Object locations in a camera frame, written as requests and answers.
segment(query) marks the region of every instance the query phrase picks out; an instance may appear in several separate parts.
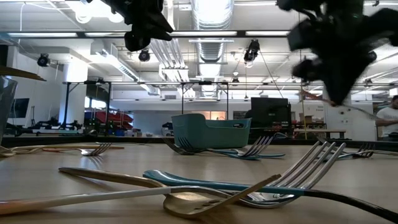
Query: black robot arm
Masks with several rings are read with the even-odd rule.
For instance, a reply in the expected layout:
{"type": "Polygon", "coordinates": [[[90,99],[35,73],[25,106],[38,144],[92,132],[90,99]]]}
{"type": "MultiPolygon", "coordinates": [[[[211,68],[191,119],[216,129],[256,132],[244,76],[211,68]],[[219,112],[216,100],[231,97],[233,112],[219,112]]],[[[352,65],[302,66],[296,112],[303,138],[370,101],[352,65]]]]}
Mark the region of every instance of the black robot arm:
{"type": "Polygon", "coordinates": [[[169,33],[173,28],[162,14],[163,0],[102,0],[112,12],[124,17],[124,23],[131,31],[124,35],[126,48],[130,51],[142,50],[150,44],[150,39],[172,40],[169,33]]]}
{"type": "Polygon", "coordinates": [[[311,49],[318,57],[296,65],[292,75],[305,82],[322,80],[331,101],[341,105],[355,81],[375,61],[373,43],[388,38],[398,46],[398,12],[383,8],[363,15],[364,0],[279,0],[285,11],[305,13],[287,36],[291,51],[311,49]],[[321,13],[318,8],[324,5],[321,13]]]}

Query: glass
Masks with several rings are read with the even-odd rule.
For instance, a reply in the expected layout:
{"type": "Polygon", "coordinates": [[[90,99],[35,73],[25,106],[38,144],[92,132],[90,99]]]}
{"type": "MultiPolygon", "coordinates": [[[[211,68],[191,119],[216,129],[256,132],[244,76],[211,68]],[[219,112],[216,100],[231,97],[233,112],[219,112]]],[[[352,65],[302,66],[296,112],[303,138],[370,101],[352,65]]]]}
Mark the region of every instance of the glass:
{"type": "Polygon", "coordinates": [[[6,77],[0,77],[0,144],[2,135],[7,126],[12,102],[14,101],[15,91],[18,82],[6,77]]]}

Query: computer screen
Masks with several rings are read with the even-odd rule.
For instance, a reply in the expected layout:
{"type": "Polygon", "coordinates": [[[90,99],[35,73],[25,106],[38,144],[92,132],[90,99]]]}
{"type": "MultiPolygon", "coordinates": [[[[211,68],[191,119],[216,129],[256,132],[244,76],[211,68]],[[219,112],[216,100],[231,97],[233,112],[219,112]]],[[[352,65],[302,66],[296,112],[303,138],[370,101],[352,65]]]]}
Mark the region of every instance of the computer screen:
{"type": "Polygon", "coordinates": [[[9,118],[25,118],[27,107],[29,105],[29,98],[15,99],[12,102],[9,118]]]}
{"type": "Polygon", "coordinates": [[[289,127],[292,123],[288,99],[251,98],[252,122],[256,126],[273,127],[275,124],[289,127]]]}

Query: table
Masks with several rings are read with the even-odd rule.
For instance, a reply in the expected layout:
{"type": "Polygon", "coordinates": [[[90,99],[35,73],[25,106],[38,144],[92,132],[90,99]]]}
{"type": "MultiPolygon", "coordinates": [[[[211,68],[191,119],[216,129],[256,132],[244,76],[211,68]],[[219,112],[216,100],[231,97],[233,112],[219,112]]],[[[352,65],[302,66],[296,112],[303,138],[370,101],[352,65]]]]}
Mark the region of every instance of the table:
{"type": "MultiPolygon", "coordinates": [[[[91,181],[58,173],[61,166],[86,167],[141,174],[148,169],[164,170],[195,179],[253,184],[272,174],[283,173],[302,157],[310,146],[269,146],[267,153],[284,152],[284,159],[241,161],[204,152],[199,156],[181,156],[165,144],[138,146],[122,144],[125,150],[107,151],[102,157],[81,157],[79,152],[38,152],[0,159],[0,198],[49,197],[115,190],[142,189],[100,180],[91,181]]],[[[316,185],[360,198],[398,211],[397,159],[376,155],[374,159],[338,161],[316,185]]],[[[323,199],[300,198],[283,208],[260,210],[231,205],[198,221],[184,220],[165,213],[164,196],[128,198],[105,202],[57,207],[40,212],[0,217],[7,224],[132,224],[132,223],[227,223],[227,224],[382,224],[391,223],[357,208],[323,199]]]]}
{"type": "Polygon", "coordinates": [[[326,138],[330,139],[330,133],[339,133],[340,134],[340,138],[344,139],[345,138],[345,132],[346,130],[332,130],[332,129],[295,129],[294,132],[305,132],[307,131],[308,133],[325,133],[326,134],[326,138]]]}

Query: teal basket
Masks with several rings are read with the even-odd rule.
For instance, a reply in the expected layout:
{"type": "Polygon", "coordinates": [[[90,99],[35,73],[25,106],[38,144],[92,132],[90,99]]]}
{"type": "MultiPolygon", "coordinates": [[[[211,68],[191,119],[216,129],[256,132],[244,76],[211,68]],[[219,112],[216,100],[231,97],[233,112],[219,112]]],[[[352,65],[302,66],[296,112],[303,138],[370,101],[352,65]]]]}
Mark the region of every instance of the teal basket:
{"type": "Polygon", "coordinates": [[[250,119],[227,121],[206,120],[202,114],[183,114],[172,117],[175,144],[185,138],[195,149],[226,149],[248,144],[250,119]]]}

